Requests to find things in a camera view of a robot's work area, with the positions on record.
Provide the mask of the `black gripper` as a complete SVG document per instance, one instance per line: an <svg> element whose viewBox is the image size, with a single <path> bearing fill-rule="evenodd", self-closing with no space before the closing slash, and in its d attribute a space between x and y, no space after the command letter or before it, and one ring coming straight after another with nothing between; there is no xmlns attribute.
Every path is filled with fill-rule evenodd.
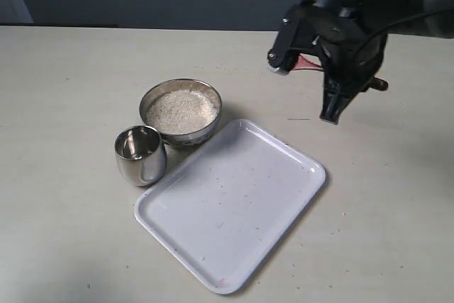
<svg viewBox="0 0 454 303"><path fill-rule="evenodd" d="M369 31L358 24L351 7L319 4L293 5L284 15L275 41L267 53L267 65L288 75L300 54L323 68L320 119L338 124L341 114L368 85L383 61L386 38L361 48Z"/></svg>

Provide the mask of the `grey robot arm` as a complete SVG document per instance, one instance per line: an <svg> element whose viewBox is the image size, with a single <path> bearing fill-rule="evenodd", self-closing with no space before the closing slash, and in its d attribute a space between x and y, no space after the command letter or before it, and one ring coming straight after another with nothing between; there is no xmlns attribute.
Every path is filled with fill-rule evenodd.
<svg viewBox="0 0 454 303"><path fill-rule="evenodd" d="M451 39L453 0L301 0L284 15L267 63L287 75L317 57L320 117L335 124L360 93L387 90L377 72L391 34Z"/></svg>

